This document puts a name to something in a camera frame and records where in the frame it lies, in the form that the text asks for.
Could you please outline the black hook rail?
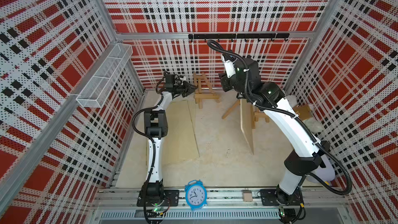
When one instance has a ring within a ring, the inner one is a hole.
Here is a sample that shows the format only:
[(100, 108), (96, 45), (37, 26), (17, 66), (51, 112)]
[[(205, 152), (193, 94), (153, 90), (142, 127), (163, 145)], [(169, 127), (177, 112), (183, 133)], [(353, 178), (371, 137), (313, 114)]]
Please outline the black hook rail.
[(287, 40), (290, 37), (290, 33), (227, 33), (227, 34), (189, 34), (189, 40), (208, 40), (208, 39), (283, 39)]

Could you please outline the wooden easel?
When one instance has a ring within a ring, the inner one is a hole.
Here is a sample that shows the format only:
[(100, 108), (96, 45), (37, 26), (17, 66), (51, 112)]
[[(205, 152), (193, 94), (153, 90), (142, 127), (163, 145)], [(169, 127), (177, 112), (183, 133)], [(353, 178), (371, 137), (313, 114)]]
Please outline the wooden easel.
[(216, 103), (220, 103), (220, 95), (215, 92), (209, 79), (204, 73), (193, 73), (193, 81), (194, 85), (197, 86), (194, 93), (194, 99), (199, 109), (203, 108), (204, 100), (214, 100)]
[[(227, 109), (227, 111), (222, 115), (222, 119), (226, 119), (238, 106), (241, 105), (241, 99), (236, 100), (231, 107)], [(255, 124), (255, 111), (252, 106), (250, 106), (250, 120), (252, 129), (256, 128)]]
[(265, 120), (265, 122), (267, 122), (267, 123), (270, 122), (270, 118), (267, 114), (265, 114), (264, 112), (261, 112), (259, 109), (254, 110), (255, 122), (258, 122), (260, 120), (260, 118), (263, 118)]

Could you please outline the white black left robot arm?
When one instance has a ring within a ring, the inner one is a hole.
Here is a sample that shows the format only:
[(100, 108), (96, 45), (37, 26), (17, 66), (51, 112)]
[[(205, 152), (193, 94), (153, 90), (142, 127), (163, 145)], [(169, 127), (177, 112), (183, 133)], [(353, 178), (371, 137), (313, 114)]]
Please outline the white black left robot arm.
[(139, 207), (162, 205), (168, 196), (164, 190), (161, 165), (164, 138), (169, 130), (166, 109), (174, 98), (187, 97), (196, 89), (197, 86), (188, 83), (185, 76), (165, 71), (155, 87), (159, 95), (157, 103), (137, 111), (133, 116), (134, 132), (145, 137), (149, 146), (148, 172), (137, 200)]

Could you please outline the white teddy bear brown hoodie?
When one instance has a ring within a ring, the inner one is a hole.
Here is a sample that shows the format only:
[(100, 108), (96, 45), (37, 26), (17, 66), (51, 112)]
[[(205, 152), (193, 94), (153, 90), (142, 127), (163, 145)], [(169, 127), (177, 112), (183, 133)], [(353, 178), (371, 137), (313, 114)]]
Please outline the white teddy bear brown hoodie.
[(297, 98), (294, 95), (286, 96), (290, 106), (294, 110), (294, 112), (298, 115), (298, 117), (303, 121), (303, 123), (309, 128), (309, 130), (313, 133), (321, 133), (325, 130), (324, 126), (315, 119), (313, 116), (313, 104), (304, 104), (299, 105)]

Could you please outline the plywood board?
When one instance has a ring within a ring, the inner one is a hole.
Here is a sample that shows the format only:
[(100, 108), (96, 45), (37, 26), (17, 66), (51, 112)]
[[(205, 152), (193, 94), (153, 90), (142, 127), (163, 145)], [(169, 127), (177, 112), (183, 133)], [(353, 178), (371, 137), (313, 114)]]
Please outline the plywood board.
[(240, 128), (252, 154), (254, 154), (253, 113), (252, 105), (245, 99), (240, 99)]
[(188, 101), (173, 102), (166, 110), (168, 134), (162, 142), (162, 165), (177, 164), (200, 157)]
[(192, 125), (193, 125), (193, 130), (195, 130), (196, 112), (197, 112), (197, 104), (195, 103), (195, 100), (188, 101), (188, 108), (189, 108), (189, 111), (190, 111), (190, 118), (191, 118), (191, 122), (192, 122)]

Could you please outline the small beige box on rail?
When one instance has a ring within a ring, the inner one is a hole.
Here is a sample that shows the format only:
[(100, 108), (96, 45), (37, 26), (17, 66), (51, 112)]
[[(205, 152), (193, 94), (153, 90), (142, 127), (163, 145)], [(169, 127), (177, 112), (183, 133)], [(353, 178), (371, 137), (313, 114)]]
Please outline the small beige box on rail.
[(253, 201), (253, 196), (252, 196), (252, 191), (251, 190), (243, 190), (243, 201), (244, 202), (252, 202)]

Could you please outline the lavender toy toaster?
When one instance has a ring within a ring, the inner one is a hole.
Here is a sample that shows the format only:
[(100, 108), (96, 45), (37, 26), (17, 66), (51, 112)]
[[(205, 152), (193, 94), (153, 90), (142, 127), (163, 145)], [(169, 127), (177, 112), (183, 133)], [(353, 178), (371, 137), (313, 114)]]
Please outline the lavender toy toaster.
[(335, 180), (336, 174), (328, 157), (326, 155), (322, 155), (321, 159), (321, 165), (317, 169), (313, 170), (312, 173), (326, 182), (331, 182)]

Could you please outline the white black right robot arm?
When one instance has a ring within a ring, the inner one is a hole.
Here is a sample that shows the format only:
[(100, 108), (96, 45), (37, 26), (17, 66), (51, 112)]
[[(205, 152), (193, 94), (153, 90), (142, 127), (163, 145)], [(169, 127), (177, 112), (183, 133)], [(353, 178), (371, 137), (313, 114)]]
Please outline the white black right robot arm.
[[(234, 58), (222, 55), (225, 72), (220, 74), (225, 92), (235, 90), (238, 96), (267, 115), (283, 132), (293, 147), (293, 151), (284, 161), (285, 173), (275, 192), (277, 201), (289, 205), (295, 192), (306, 177), (313, 177), (330, 192), (345, 196), (352, 191), (352, 179), (344, 165), (329, 152), (327, 142), (321, 142), (304, 124), (290, 106), (284, 92), (276, 83), (262, 82), (258, 62), (251, 58)], [(342, 190), (334, 189), (325, 180), (315, 174), (323, 162), (330, 158), (342, 170), (346, 186)]]

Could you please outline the blue alarm clock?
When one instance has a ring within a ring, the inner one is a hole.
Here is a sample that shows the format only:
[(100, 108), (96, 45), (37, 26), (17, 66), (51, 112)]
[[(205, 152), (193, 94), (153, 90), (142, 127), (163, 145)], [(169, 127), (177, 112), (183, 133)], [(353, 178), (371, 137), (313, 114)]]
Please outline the blue alarm clock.
[(201, 209), (207, 204), (207, 190), (201, 180), (192, 180), (185, 185), (185, 199), (192, 211)]

